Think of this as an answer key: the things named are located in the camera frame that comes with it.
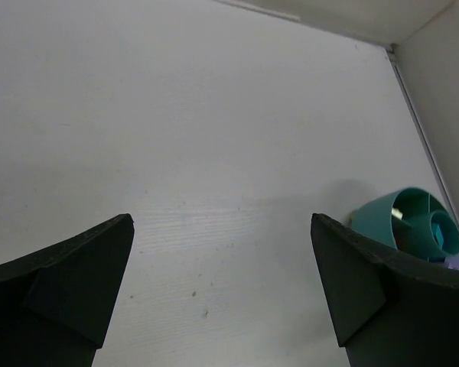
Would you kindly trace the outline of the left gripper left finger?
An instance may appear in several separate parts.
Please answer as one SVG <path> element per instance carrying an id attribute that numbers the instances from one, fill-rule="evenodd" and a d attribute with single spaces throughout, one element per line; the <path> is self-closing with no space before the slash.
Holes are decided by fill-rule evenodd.
<path id="1" fill-rule="evenodd" d="M 132 249 L 120 214 L 0 265 L 0 366 L 91 366 Z"/>

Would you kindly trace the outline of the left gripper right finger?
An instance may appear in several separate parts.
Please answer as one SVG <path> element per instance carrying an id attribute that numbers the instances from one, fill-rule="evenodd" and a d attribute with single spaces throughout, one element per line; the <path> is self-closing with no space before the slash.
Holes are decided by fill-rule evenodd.
<path id="1" fill-rule="evenodd" d="M 351 366 L 459 366 L 459 271 L 362 236 L 322 213 L 311 241 Z"/>

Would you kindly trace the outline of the purple long lego brick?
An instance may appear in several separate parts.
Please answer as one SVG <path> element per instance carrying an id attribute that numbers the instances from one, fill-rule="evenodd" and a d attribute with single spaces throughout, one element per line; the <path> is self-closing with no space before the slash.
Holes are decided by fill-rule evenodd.
<path id="1" fill-rule="evenodd" d="M 446 268 L 459 271 L 459 255 L 446 257 L 444 260 L 444 266 Z"/>

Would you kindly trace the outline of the light green square lego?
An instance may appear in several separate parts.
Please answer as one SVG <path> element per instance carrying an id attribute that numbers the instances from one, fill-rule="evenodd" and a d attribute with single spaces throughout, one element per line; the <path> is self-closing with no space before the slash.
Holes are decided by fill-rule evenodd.
<path id="1" fill-rule="evenodd" d="M 391 214 L 392 214 L 392 216 L 394 216 L 397 219 L 402 219 L 402 217 L 403 217 L 402 212 L 399 209 L 395 208 L 395 207 L 392 208 Z"/>

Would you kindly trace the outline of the teal round divided container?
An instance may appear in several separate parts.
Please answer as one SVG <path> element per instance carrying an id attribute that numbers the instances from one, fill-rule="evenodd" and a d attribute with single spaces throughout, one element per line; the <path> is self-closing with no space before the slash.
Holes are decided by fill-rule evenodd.
<path id="1" fill-rule="evenodd" d="M 402 212 L 402 219 L 392 216 L 393 207 Z M 435 196 L 417 187 L 406 187 L 362 205 L 353 212 L 350 228 L 430 262 L 459 255 L 457 223 Z"/>

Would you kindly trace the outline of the aluminium rail right side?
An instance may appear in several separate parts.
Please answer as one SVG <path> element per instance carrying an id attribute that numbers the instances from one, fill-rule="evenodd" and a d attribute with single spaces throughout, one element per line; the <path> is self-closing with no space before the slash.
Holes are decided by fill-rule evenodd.
<path id="1" fill-rule="evenodd" d="M 388 54 L 442 196 L 459 225 L 459 47 L 392 44 Z"/>

